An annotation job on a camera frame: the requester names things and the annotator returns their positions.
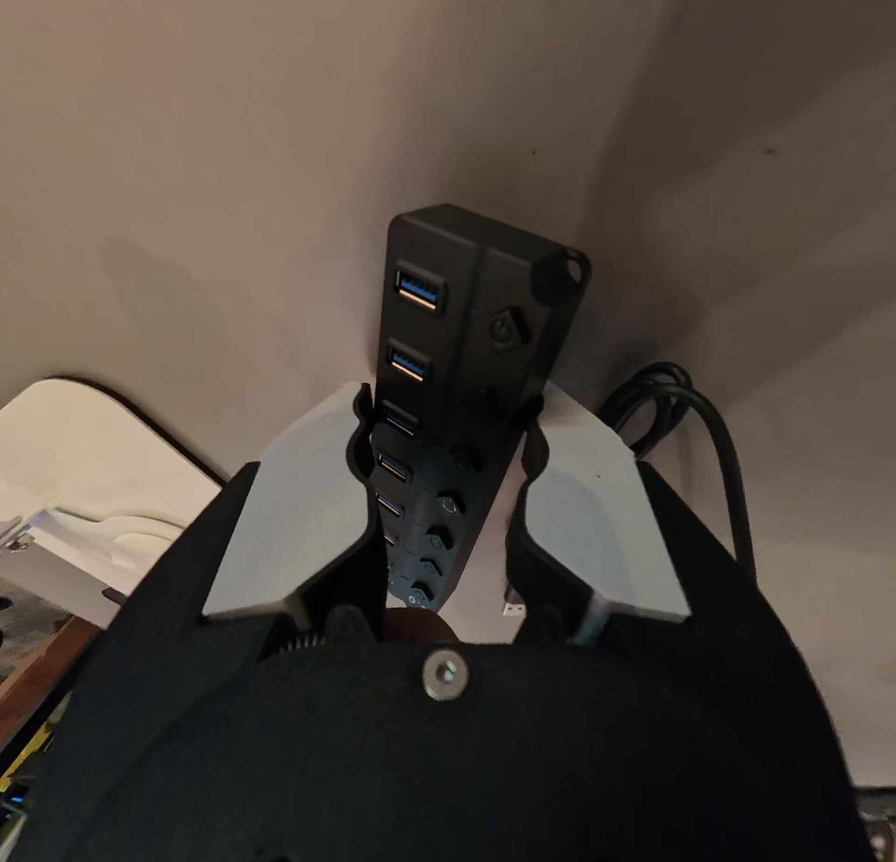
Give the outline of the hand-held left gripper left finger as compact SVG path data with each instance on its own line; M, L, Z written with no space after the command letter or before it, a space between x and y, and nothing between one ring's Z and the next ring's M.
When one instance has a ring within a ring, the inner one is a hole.
M375 493L373 395L348 383L265 450L203 607L208 619L283 614L323 628L330 612L385 622L387 553Z

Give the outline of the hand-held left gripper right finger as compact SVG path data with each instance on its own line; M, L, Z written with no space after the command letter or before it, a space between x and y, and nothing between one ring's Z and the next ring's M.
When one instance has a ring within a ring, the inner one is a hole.
M526 432L507 578L528 618L553 610L565 644L596 644L614 614L680 625L691 606L635 458L554 383Z

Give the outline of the white document stand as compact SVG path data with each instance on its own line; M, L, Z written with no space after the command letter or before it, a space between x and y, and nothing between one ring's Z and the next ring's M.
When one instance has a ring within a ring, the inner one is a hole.
M228 479L110 388L41 379L1 411L2 580L107 628Z

